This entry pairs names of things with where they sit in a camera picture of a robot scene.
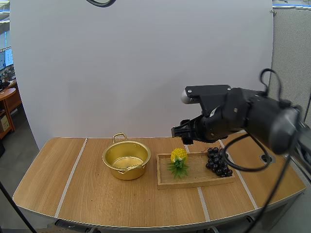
floor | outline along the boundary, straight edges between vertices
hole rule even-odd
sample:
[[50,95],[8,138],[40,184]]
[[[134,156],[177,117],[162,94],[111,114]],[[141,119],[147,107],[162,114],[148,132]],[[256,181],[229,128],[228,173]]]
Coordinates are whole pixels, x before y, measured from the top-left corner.
[[[16,131],[8,133],[2,139],[5,153],[0,158],[0,181],[11,196],[39,152],[23,106],[18,107],[18,111],[12,115],[12,119]],[[47,224],[53,222],[52,219],[21,210],[34,228],[46,228]],[[27,228],[1,192],[0,226],[2,229]]]

pineapple leaves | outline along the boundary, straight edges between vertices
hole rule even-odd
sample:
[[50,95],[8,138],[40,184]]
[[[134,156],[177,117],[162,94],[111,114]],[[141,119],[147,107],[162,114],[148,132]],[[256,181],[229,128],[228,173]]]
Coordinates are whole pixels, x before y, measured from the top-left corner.
[[185,164],[187,157],[183,157],[182,159],[175,155],[175,162],[168,163],[168,171],[171,171],[174,174],[174,179],[176,177],[184,178],[184,176],[188,176],[187,169],[189,168],[188,165]]

pot rim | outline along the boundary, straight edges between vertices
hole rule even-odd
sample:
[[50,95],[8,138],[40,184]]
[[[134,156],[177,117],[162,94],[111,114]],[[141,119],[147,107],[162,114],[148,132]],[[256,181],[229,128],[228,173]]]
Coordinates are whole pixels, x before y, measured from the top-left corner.
[[116,143],[113,143],[111,144],[109,147],[107,147],[104,151],[103,151],[103,155],[102,155],[102,159],[103,159],[103,162],[111,169],[114,169],[114,170],[118,170],[118,171],[125,171],[126,168],[118,168],[118,167],[115,167],[115,166],[112,166],[110,163],[107,162],[106,160],[106,153],[108,150],[110,150],[112,147],[116,146],[116,145],[119,145],[119,144],[122,144],[122,143],[135,143],[135,144],[139,144],[141,145],[142,147],[145,148],[145,150],[147,151],[147,159],[141,164],[142,166],[146,165],[146,163],[150,160],[150,157],[151,157],[151,151],[150,149],[143,143],[141,142],[137,142],[137,141],[131,141],[131,140],[124,140],[124,141],[120,141],[120,142],[116,142]]

wooden tray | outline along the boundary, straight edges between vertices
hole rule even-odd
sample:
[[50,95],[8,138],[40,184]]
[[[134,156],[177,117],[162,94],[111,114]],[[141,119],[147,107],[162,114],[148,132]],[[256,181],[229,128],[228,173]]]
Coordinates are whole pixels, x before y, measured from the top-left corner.
[[175,189],[175,188],[194,188],[235,181],[235,176],[219,177],[210,169],[205,167],[207,163],[207,153],[192,152],[188,153],[187,169],[188,176],[183,179],[177,177],[174,179],[171,171],[168,171],[168,163],[171,162],[171,154],[157,154],[157,188]]

grape bunch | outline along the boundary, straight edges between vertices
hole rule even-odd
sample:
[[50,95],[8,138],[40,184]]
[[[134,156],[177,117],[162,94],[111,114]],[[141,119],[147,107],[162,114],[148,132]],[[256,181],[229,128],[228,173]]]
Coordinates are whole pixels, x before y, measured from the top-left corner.
[[221,153],[224,149],[218,149],[217,147],[208,148],[208,163],[206,168],[212,169],[212,172],[220,177],[232,176],[232,170],[228,168],[228,164],[223,160]]

